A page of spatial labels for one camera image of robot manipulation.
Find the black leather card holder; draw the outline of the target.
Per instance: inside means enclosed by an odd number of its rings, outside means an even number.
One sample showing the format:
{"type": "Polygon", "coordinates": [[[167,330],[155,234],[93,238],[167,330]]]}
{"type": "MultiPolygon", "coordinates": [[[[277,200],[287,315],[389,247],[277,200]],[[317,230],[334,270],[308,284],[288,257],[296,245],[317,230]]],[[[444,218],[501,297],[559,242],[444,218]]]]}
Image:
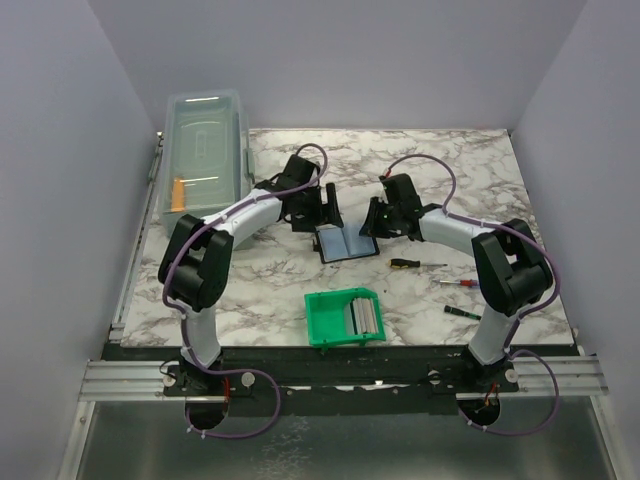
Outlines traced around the black leather card holder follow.
{"type": "Polygon", "coordinates": [[[361,226],[356,223],[317,229],[313,249],[319,254],[321,262],[330,264],[379,255],[376,239],[362,236],[360,229],[361,226]]]}

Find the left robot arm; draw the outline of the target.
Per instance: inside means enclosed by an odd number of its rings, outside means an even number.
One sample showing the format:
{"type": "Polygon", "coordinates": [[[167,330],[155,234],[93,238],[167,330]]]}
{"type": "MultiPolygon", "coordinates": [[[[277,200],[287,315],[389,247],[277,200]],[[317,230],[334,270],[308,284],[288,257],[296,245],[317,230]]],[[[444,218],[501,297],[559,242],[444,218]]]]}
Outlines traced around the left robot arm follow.
{"type": "Polygon", "coordinates": [[[225,374],[214,364],[222,353],[216,304],[228,283],[234,249],[278,222],[296,233],[344,226],[335,186],[321,184],[327,168],[326,151],[304,144],[281,172],[257,183],[241,200],[208,216],[185,214],[176,223],[158,279],[164,305],[180,315],[181,356],[192,365],[187,382],[197,393],[214,393],[225,374]]]}

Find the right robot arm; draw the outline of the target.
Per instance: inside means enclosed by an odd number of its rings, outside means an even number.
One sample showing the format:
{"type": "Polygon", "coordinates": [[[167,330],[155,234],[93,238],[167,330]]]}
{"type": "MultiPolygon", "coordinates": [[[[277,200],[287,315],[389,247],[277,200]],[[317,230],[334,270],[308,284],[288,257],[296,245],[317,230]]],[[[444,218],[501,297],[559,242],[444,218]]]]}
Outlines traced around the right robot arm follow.
{"type": "Polygon", "coordinates": [[[461,353],[460,383],[480,392],[496,380],[505,349],[524,308],[537,303],[553,277],[528,223],[484,222],[424,205],[407,174],[380,178],[383,195],[370,199],[360,234],[379,239],[406,237],[444,245],[471,256],[485,301],[476,333],[461,353]]]}

